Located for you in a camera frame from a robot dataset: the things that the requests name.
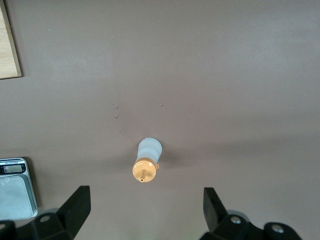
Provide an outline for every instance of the wooden plank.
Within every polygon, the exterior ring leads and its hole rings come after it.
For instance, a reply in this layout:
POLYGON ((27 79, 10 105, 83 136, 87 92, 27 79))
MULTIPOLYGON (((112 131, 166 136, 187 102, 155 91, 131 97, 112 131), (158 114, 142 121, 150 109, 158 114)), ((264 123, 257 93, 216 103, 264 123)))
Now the wooden plank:
POLYGON ((0 79, 21 77, 15 43, 3 0, 0 0, 0 7, 0 79))

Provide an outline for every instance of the silver scale platform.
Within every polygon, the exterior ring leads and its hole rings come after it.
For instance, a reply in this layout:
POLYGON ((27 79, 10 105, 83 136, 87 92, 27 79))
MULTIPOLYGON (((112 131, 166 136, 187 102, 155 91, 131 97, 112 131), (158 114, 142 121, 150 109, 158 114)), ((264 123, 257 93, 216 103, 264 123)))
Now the silver scale platform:
POLYGON ((0 221, 29 219, 37 213, 27 161, 21 157, 0 159, 0 221))

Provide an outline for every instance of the bottle nozzle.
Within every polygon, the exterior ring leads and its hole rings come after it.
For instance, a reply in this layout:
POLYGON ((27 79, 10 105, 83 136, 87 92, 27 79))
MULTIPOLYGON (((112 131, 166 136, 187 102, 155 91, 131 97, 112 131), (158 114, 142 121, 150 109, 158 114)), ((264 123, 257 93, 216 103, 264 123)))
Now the bottle nozzle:
POLYGON ((145 178, 147 176, 147 171, 146 170, 142 170, 141 176, 140 176, 140 182, 145 181, 145 178))

